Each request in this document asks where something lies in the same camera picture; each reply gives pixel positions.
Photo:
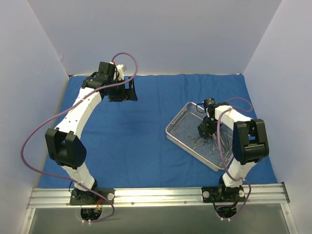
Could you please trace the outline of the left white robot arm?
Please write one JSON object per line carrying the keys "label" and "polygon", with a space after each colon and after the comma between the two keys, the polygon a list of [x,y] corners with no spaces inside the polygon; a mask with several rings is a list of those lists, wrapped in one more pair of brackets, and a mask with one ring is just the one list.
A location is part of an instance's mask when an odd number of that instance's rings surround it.
{"label": "left white robot arm", "polygon": [[45,133],[49,157],[61,166],[74,182],[74,196],[80,196],[86,204],[98,200],[96,180],[91,176],[85,159],[87,150],[80,138],[83,128],[96,106],[107,97],[110,102],[137,101],[134,82],[126,87],[124,64],[100,62],[98,71],[82,83],[74,104],[64,119]]}

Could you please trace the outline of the steel forceps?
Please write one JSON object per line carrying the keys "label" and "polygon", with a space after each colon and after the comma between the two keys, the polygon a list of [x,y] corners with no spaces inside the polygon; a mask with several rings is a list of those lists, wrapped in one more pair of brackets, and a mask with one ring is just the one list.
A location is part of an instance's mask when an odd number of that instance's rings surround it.
{"label": "steel forceps", "polygon": [[203,138],[202,136],[193,136],[193,135],[190,135],[188,136],[188,140],[192,141],[193,144],[202,144],[204,145],[205,143],[207,143],[206,139]]}
{"label": "steel forceps", "polygon": [[211,137],[211,147],[209,149],[209,154],[210,155],[214,155],[216,153],[219,153],[219,148],[218,148],[218,146],[216,144],[215,138],[212,136]]}

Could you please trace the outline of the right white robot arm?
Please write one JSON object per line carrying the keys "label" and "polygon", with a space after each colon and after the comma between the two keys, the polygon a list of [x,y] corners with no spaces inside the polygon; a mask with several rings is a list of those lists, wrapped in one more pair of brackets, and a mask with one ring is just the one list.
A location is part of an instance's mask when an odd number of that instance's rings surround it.
{"label": "right white robot arm", "polygon": [[265,123],[261,119],[252,119],[237,111],[237,107],[227,102],[216,103],[213,98],[202,102],[206,116],[197,127],[203,138],[212,138],[216,134],[217,149],[224,164],[225,160],[221,149],[220,127],[225,125],[232,131],[233,160],[229,167],[225,166],[225,174],[220,178],[216,190],[217,197],[228,201],[239,194],[239,187],[251,168],[269,155]]}

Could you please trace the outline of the metal mesh instrument tray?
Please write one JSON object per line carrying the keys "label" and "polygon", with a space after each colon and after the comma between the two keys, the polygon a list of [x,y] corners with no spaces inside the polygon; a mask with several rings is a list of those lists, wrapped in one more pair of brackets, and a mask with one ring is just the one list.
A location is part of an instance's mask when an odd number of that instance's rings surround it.
{"label": "metal mesh instrument tray", "polygon": [[[205,138],[207,143],[204,145],[199,143],[193,144],[192,141],[188,140],[188,136],[190,135],[195,137],[199,136],[197,127],[203,121],[204,117],[206,117],[206,114],[202,107],[197,106],[194,102],[188,102],[167,125],[165,129],[166,136],[174,144],[178,145],[212,170],[216,172],[223,171],[224,166],[222,164],[220,152],[214,155],[209,154],[211,137]],[[217,133],[214,133],[213,137],[218,146]]]}

